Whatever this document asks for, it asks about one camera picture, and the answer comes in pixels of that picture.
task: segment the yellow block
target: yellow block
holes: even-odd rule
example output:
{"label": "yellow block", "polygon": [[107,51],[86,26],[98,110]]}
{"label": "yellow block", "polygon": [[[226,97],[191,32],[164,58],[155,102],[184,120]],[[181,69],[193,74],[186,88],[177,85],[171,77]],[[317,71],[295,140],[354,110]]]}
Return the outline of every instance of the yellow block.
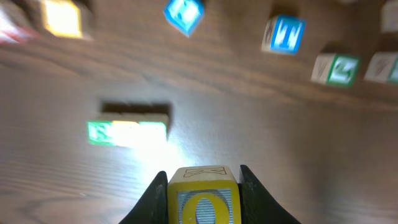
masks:
{"label": "yellow block", "polygon": [[41,0],[43,26],[57,37],[82,38],[81,12],[71,0]]}
{"label": "yellow block", "polygon": [[226,166],[180,168],[167,187],[167,198],[170,224],[197,224],[199,218],[241,224],[238,184]]}

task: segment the brown wood grain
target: brown wood grain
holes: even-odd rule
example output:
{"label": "brown wood grain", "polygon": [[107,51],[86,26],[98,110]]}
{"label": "brown wood grain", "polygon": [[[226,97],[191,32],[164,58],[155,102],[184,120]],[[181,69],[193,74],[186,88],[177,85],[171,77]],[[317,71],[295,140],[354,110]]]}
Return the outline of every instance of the brown wood grain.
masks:
{"label": "brown wood grain", "polygon": [[[117,223],[158,171],[214,164],[248,165],[302,223],[397,223],[398,88],[362,81],[394,40],[380,2],[278,1],[307,20],[294,57],[260,52],[268,0],[207,1],[189,39],[166,1],[95,1],[94,41],[1,46],[0,223]],[[309,82],[330,43],[364,59],[352,88]],[[89,145],[107,101],[171,105],[170,146]]]}

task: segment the wooden surface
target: wooden surface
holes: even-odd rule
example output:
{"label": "wooden surface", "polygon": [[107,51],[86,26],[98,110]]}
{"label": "wooden surface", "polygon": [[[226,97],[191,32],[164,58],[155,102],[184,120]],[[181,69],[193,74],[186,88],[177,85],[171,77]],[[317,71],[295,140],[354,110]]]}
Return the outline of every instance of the wooden surface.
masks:
{"label": "wooden surface", "polygon": [[[278,1],[307,30],[295,57],[260,52],[272,1],[207,1],[190,39],[164,0],[95,1],[95,41],[0,47],[0,223],[117,223],[156,173],[246,164],[302,223],[398,222],[398,87],[364,82],[377,1]],[[364,62],[350,89],[310,83],[319,51]],[[170,104],[169,146],[91,146],[103,103]]]}

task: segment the blue diamond-shaped block face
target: blue diamond-shaped block face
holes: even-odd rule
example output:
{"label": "blue diamond-shaped block face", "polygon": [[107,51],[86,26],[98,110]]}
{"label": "blue diamond-shaped block face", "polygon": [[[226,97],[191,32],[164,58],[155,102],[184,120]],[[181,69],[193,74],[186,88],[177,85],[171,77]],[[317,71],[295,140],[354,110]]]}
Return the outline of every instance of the blue diamond-shaped block face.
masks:
{"label": "blue diamond-shaped block face", "polygon": [[305,21],[290,16],[278,16],[272,36],[271,50],[296,54],[303,39]]}
{"label": "blue diamond-shaped block face", "polygon": [[200,1],[171,0],[164,9],[164,14],[172,25],[189,36],[203,17],[204,11]]}

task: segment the yellow frame on block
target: yellow frame on block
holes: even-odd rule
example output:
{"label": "yellow frame on block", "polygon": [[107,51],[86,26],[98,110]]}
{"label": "yellow frame on block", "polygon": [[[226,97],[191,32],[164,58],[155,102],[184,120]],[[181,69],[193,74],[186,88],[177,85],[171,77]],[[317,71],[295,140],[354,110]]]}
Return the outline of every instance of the yellow frame on block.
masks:
{"label": "yellow frame on block", "polygon": [[[169,223],[179,224],[178,201],[177,201],[178,192],[188,191],[188,190],[217,190],[217,189],[231,189],[232,213],[233,213],[234,224],[241,224],[242,219],[241,219],[241,201],[239,199],[239,188],[238,184],[233,180],[201,180],[193,182],[175,182],[169,184],[167,186]],[[213,206],[217,217],[218,213],[220,213],[221,211],[218,211],[219,208],[215,204],[213,204]],[[190,223],[183,222],[182,224],[191,224],[191,223],[196,223],[196,220]]]}

